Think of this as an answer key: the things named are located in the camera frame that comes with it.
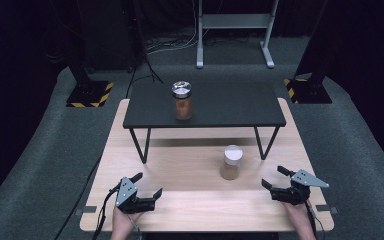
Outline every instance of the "gray carpet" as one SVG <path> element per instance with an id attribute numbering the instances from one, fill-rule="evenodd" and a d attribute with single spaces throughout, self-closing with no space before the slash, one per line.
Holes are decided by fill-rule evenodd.
<path id="1" fill-rule="evenodd" d="M 149 60 L 164 82 L 273 82 L 277 95 L 289 102 L 317 176 L 331 185 L 323 189 L 327 203 L 340 212 L 333 215 L 335 228 L 326 232 L 325 239 L 384 239 L 384 153 L 350 96 L 326 78 L 323 84 L 333 104 L 289 101 L 283 80 L 293 76 L 307 42 L 307 38 L 273 38 L 269 47 L 274 69 L 265 66 L 258 39 L 205 46 L 201 70 L 195 68 L 195 47 L 154 53 Z M 142 64 L 135 79 L 147 75 L 148 66 Z M 92 80 L 114 82 L 105 106 L 66 108 L 75 80 L 69 69 L 61 72 L 39 128 L 0 188 L 0 240 L 55 237 L 104 149 L 131 76 L 125 71 L 95 72 Z M 139 81 L 160 84 L 149 77 Z M 93 177 L 79 207 L 84 206 L 92 181 Z M 83 232 L 79 222 L 80 216 L 72 216 L 60 239 L 90 239 L 92 233 Z M 101 233 L 100 239 L 109 236 Z M 281 233 L 280 239 L 297 237 Z"/>

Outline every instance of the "glass jar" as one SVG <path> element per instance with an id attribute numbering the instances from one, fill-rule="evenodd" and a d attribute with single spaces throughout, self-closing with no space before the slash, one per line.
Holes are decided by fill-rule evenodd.
<path id="1" fill-rule="evenodd" d="M 242 160 L 242 149 L 229 145 L 224 150 L 224 160 L 220 169 L 221 176 L 226 180 L 234 180 L 239 176 L 239 166 Z"/>
<path id="2" fill-rule="evenodd" d="M 174 113 L 178 120 L 188 120 L 192 117 L 192 86 L 188 82 L 176 82 L 172 86 L 174 97 Z"/>

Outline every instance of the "black table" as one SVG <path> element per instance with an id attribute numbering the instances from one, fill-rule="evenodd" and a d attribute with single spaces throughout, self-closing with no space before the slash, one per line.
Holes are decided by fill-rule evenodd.
<path id="1" fill-rule="evenodd" d="M 171 84 L 135 85 L 127 108 L 123 128 L 129 129 L 142 162 L 148 156 L 152 128 L 253 127 L 261 159 L 266 159 L 280 127 L 286 125 L 271 83 L 261 82 L 192 82 L 193 116 L 177 120 Z M 275 127 L 263 151 L 257 127 Z M 135 128 L 148 129 L 144 153 Z"/>

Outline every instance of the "wooden tabletop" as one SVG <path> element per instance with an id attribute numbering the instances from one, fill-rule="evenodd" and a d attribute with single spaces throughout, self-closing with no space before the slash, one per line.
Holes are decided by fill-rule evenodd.
<path id="1" fill-rule="evenodd" d="M 122 126 L 129 104 L 128 99 L 122 100 L 86 203 L 96 206 L 97 211 L 83 213 L 81 229 L 95 231 L 108 190 L 124 176 L 143 172 L 143 178 L 135 183 L 138 197 L 151 197 L 163 188 L 155 211 L 145 213 L 138 221 L 144 232 L 293 231 L 284 208 L 271 200 L 261 179 L 273 187 L 287 188 L 290 178 L 277 172 L 278 165 L 292 171 L 314 171 L 286 101 L 278 100 L 287 124 L 279 130 L 266 160 L 260 158 L 251 127 L 170 128 L 152 130 L 146 164 L 142 164 L 129 130 Z M 273 129 L 259 131 L 264 147 Z M 144 146 L 146 129 L 138 129 L 136 134 Z M 225 147 L 232 144 L 240 146 L 244 156 L 239 177 L 228 181 L 220 176 L 219 169 Z M 103 231 L 111 231 L 115 198 L 114 194 L 108 201 Z M 320 188 L 311 187 L 310 201 L 313 206 L 326 204 Z M 329 212 L 315 213 L 326 231 L 333 229 Z"/>

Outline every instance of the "jar lid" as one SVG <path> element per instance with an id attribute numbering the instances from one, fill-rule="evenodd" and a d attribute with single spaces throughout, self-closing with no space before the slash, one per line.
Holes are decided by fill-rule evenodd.
<path id="1" fill-rule="evenodd" d="M 241 162 L 243 151 L 239 146 L 229 145 L 224 149 L 224 161 L 230 165 L 238 165 Z"/>
<path id="2" fill-rule="evenodd" d="M 171 87 L 175 98 L 187 98 L 192 94 L 192 85 L 185 81 L 176 82 Z"/>

